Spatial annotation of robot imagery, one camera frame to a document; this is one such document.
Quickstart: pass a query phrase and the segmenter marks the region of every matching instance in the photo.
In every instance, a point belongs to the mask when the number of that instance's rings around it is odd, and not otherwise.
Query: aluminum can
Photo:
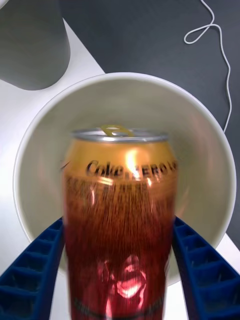
[[[161,319],[177,192],[167,135],[73,132],[63,192],[72,320]]]

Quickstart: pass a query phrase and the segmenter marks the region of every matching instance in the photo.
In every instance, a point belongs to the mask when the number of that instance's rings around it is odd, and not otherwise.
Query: dark gray floor
[[[198,98],[223,127],[229,106],[219,34],[186,45],[185,33],[210,23],[200,0],[60,0],[63,17],[106,73],[139,72],[169,80]],[[232,117],[226,136],[240,180],[240,0],[207,0],[222,27],[232,68]],[[228,235],[240,249],[240,189]]]

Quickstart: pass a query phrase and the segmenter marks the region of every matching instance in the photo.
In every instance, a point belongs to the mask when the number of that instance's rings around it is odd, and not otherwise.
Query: can lid
[[[156,134],[147,129],[126,129],[120,125],[103,125],[72,132],[75,139],[105,143],[151,143],[167,141],[166,133]]]

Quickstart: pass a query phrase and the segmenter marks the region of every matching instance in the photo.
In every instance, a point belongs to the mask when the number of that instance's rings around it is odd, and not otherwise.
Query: gray cylinder
[[[0,79],[26,90],[56,83],[70,60],[58,0],[0,0]]]

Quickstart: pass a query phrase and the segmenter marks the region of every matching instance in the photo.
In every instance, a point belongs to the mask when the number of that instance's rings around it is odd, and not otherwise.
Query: white bowl
[[[70,132],[103,124],[164,131],[179,164],[176,215],[216,247],[229,225],[236,170],[211,113],[180,87],[150,75],[112,73],[78,82],[34,118],[14,170],[14,200],[30,240],[63,215],[60,167]],[[64,259],[61,267],[65,268]],[[169,284],[178,277],[172,257]]]

